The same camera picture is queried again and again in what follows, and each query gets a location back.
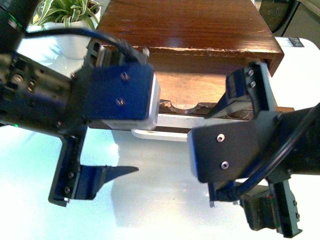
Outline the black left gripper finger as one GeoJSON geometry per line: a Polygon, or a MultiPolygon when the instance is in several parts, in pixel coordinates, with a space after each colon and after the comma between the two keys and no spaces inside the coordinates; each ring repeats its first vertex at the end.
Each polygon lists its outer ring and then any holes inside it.
{"type": "Polygon", "coordinates": [[[87,46],[84,65],[89,67],[110,67],[120,65],[120,52],[98,41],[91,41],[87,46]]]}

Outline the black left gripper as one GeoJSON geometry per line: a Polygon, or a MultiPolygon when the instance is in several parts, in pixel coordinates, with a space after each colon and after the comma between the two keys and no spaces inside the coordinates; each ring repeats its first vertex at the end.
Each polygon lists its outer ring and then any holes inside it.
{"type": "Polygon", "coordinates": [[[62,142],[48,201],[93,200],[105,183],[135,166],[80,166],[87,131],[80,83],[19,53],[0,56],[0,125],[58,137],[62,142]]]}

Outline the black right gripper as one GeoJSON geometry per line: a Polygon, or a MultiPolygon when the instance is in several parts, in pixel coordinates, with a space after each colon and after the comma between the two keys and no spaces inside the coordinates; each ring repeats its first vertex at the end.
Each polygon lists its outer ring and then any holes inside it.
{"type": "MultiPolygon", "coordinates": [[[[220,118],[252,107],[257,115],[257,103],[252,90],[256,86],[254,70],[245,67],[226,76],[225,93],[205,115],[205,119],[220,118]]],[[[272,139],[263,152],[265,163],[249,178],[249,191],[236,198],[224,195],[239,183],[208,185],[209,204],[239,202],[249,227],[277,230],[285,238],[301,233],[300,215],[289,179],[292,174],[320,173],[320,106],[289,113],[276,113],[272,139]]]]}

